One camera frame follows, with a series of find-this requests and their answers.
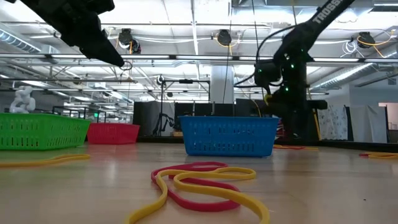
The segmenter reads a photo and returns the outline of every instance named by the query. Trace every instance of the white pillar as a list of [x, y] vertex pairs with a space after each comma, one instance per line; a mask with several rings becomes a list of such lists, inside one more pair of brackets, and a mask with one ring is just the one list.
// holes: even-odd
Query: white pillar
[[231, 66], [213, 66], [211, 68], [210, 101], [226, 104], [234, 102], [234, 74]]

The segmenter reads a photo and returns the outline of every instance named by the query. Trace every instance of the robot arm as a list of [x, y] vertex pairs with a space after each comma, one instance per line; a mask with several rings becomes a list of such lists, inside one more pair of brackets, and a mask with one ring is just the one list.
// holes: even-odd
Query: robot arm
[[114, 9], [113, 0], [21, 0], [61, 33], [69, 46], [79, 47], [87, 58], [122, 67], [124, 61], [101, 31], [99, 14]]
[[354, 0], [328, 0], [309, 21], [295, 26], [284, 37], [272, 61], [256, 62], [256, 85], [265, 88], [270, 94], [270, 83], [277, 82], [282, 77], [280, 88], [272, 96], [274, 101], [293, 108], [306, 108], [306, 63], [313, 60], [308, 51], [321, 32], [353, 2]]
[[[311, 108], [327, 109], [325, 100], [307, 101], [307, 62], [313, 60], [308, 51], [321, 32], [353, 2], [354, 0], [328, 0], [325, 5], [318, 8], [309, 21], [294, 26], [294, 29], [284, 37], [272, 60], [258, 60], [259, 52], [257, 52], [254, 81], [257, 86], [266, 89], [268, 98], [266, 113], [282, 118], [288, 138], [294, 138], [294, 127], [300, 127], [301, 137], [305, 137], [308, 112]], [[281, 78], [279, 84], [272, 84]], [[279, 87], [272, 95], [270, 85]], [[297, 125], [294, 125], [294, 115], [299, 117]]]

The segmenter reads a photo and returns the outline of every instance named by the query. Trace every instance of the blue basket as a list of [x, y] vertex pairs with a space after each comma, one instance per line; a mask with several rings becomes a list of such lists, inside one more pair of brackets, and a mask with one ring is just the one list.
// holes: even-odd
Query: blue basket
[[264, 157], [272, 154], [279, 118], [181, 116], [191, 156]]

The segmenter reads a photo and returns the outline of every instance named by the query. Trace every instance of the white robot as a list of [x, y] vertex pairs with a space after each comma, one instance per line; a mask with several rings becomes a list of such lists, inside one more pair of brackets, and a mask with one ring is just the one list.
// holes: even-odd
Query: white robot
[[20, 86], [15, 92], [15, 100], [11, 103], [10, 112], [29, 113], [35, 110], [36, 101], [30, 97], [32, 91], [33, 88], [31, 86]]

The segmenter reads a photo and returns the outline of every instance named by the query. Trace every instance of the green plastic basket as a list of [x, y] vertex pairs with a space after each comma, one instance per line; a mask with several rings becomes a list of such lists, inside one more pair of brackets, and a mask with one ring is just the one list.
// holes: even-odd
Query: green plastic basket
[[0, 150], [48, 150], [84, 144], [90, 121], [52, 114], [0, 113]]

